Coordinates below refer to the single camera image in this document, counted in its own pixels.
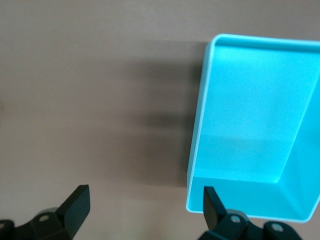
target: screw head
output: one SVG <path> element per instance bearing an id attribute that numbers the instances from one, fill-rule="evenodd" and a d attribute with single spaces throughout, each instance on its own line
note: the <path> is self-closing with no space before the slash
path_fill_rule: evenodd
<path id="1" fill-rule="evenodd" d="M 277 232 L 283 232 L 284 231 L 284 228 L 278 223 L 272 223 L 271 227 L 272 227 L 273 230 L 275 230 Z"/>
<path id="2" fill-rule="evenodd" d="M 41 216 L 40 218 L 39 218 L 39 222 L 44 222 L 44 221 L 46 221 L 46 220 L 48 220 L 49 219 L 49 216 L 48 215 L 43 215 L 43 216 Z"/>
<path id="3" fill-rule="evenodd" d="M 236 224 L 238 224 L 238 223 L 241 222 L 240 217 L 238 217 L 238 216 L 236 216 L 236 215 L 232 215 L 232 216 L 230 217 L 230 219 L 231 219 L 232 222 L 234 222 L 234 223 L 236 223 Z"/>

